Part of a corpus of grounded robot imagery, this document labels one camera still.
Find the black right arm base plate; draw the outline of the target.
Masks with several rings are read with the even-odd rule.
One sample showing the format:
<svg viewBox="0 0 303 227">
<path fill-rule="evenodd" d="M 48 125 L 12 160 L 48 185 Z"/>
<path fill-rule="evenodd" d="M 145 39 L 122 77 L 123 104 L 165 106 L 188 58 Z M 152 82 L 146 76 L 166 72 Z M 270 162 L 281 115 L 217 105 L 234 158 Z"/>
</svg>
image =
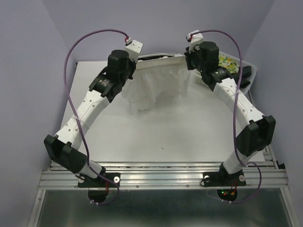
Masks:
<svg viewBox="0 0 303 227">
<path fill-rule="evenodd" d="M 223 201 L 234 202 L 238 196 L 238 187 L 246 186 L 244 173 L 233 175 L 218 172 L 204 172 L 200 180 L 202 187 L 217 187 L 217 194 Z"/>
</svg>

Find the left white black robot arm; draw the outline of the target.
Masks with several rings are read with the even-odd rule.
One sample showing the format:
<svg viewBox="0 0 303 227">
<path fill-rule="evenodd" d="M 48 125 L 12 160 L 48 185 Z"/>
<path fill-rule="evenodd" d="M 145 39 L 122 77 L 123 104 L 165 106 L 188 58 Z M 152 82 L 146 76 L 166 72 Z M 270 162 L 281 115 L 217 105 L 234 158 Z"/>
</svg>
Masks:
<svg viewBox="0 0 303 227">
<path fill-rule="evenodd" d="M 113 50 L 107 66 L 94 78 L 80 106 L 72 108 L 73 116 L 53 136 L 47 135 L 44 145 L 50 159 L 74 174 L 85 175 L 94 186 L 105 182 L 106 169 L 92 161 L 89 153 L 79 151 L 81 144 L 87 148 L 85 134 L 99 114 L 113 101 L 128 79 L 133 78 L 140 51 Z"/>
</svg>

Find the white pleated skirt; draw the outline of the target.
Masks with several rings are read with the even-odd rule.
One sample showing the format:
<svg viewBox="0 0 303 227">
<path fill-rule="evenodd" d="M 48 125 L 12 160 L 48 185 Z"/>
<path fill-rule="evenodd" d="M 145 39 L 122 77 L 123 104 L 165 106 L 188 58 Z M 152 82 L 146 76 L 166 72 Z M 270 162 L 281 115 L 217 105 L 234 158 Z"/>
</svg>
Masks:
<svg viewBox="0 0 303 227">
<path fill-rule="evenodd" d="M 190 72 L 185 56 L 163 56 L 157 59 L 141 58 L 133 79 L 126 82 L 121 96 L 133 109 L 150 110 L 159 98 L 187 95 Z"/>
</svg>

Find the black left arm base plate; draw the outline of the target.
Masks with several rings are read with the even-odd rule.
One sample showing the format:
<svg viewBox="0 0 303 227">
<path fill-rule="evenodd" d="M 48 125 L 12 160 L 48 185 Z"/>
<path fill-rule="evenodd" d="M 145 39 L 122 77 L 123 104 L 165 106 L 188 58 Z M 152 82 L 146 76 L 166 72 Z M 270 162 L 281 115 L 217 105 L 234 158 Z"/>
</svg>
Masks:
<svg viewBox="0 0 303 227">
<path fill-rule="evenodd" d="M 118 194 L 113 198 L 110 198 L 110 189 L 119 187 L 121 174 L 119 172 L 105 173 L 105 178 L 112 181 L 113 183 L 106 181 L 102 178 L 91 178 L 84 174 L 76 174 L 78 178 L 78 187 L 88 189 L 88 199 L 91 204 L 96 206 L 106 205 L 112 203 Z"/>
</svg>

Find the lemon print skirt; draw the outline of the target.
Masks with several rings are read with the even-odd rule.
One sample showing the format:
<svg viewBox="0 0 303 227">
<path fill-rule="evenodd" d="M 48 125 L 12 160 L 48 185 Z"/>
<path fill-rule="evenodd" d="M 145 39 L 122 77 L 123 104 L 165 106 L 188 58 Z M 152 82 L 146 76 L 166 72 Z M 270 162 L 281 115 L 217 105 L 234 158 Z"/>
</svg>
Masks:
<svg viewBox="0 0 303 227">
<path fill-rule="evenodd" d="M 231 74 L 234 74 L 239 72 L 240 65 L 226 54 L 219 53 L 219 66 L 226 68 Z"/>
</svg>

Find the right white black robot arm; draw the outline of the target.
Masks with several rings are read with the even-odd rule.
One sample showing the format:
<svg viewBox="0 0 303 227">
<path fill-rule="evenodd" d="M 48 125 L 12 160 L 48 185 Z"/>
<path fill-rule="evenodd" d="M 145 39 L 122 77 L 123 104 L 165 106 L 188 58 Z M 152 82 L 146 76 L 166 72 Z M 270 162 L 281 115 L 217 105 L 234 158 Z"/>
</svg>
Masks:
<svg viewBox="0 0 303 227">
<path fill-rule="evenodd" d="M 256 109 L 237 88 L 239 74 L 231 74 L 219 66 L 219 48 L 214 42 L 199 41 L 186 48 L 188 70 L 197 70 L 202 81 L 228 106 L 233 122 L 238 122 L 241 132 L 234 139 L 234 151 L 217 172 L 205 172 L 202 183 L 208 186 L 227 186 L 233 182 L 244 186 L 243 168 L 273 138 L 276 120 Z"/>
</svg>

